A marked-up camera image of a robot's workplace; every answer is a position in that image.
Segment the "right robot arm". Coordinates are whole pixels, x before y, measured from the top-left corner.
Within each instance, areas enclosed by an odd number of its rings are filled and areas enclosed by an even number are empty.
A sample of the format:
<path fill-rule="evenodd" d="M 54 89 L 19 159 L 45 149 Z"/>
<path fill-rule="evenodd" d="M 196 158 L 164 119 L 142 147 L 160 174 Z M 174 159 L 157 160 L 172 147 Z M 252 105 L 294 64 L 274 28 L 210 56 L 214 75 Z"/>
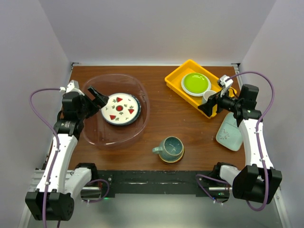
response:
<path fill-rule="evenodd" d="M 238 98 L 217 92 L 206 103 L 199 105 L 198 109 L 208 117 L 214 106 L 218 112 L 232 112 L 243 138 L 245 167 L 238 170 L 231 164 L 217 163 L 211 178 L 213 184 L 221 187 L 228 183 L 232 187 L 234 198 L 261 203 L 261 208 L 264 208 L 274 197 L 282 181 L 282 173 L 274 168 L 267 154 L 263 137 L 263 115 L 256 110 L 258 92 L 258 87 L 244 84 Z"/>

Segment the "blue floral plate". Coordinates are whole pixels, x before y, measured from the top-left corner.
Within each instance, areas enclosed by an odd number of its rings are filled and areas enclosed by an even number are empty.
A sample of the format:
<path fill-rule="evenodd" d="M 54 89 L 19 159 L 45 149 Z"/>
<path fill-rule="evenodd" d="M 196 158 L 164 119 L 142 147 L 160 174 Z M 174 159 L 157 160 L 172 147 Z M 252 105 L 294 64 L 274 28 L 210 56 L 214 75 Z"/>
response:
<path fill-rule="evenodd" d="M 128 122 L 128 124 L 132 124 L 133 122 L 135 122 L 139 118 L 139 116 L 141 114 L 142 106 L 141 106 L 140 101 L 138 100 L 137 97 L 135 97 L 134 95 L 131 95 L 131 94 L 129 94 L 129 96 L 132 97 L 137 102 L 137 113 L 136 113 L 135 117 L 133 117 Z"/>

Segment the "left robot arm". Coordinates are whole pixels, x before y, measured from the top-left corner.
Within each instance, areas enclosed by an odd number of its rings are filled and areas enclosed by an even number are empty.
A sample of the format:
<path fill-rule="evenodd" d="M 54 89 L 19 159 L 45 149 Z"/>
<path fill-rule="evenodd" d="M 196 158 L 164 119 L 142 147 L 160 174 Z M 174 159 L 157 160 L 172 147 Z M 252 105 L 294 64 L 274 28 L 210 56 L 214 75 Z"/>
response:
<path fill-rule="evenodd" d="M 35 220 L 41 220 L 43 226 L 47 221 L 68 221 L 74 211 L 75 200 L 82 188 L 87 186 L 102 187 L 107 183 L 100 179 L 97 167 L 93 163 L 80 163 L 72 176 L 67 179 L 67 169 L 71 155 L 78 143 L 84 127 L 84 120 L 92 117 L 107 104 L 109 98 L 90 86 L 88 91 L 94 96 L 90 99 L 78 86 L 70 83 L 59 88 L 63 92 L 62 109 L 57 114 L 57 121 L 51 126 L 33 105 L 33 92 L 29 104 L 36 116 L 47 125 L 53 133 L 51 152 L 37 187 L 26 194 L 25 202 Z"/>

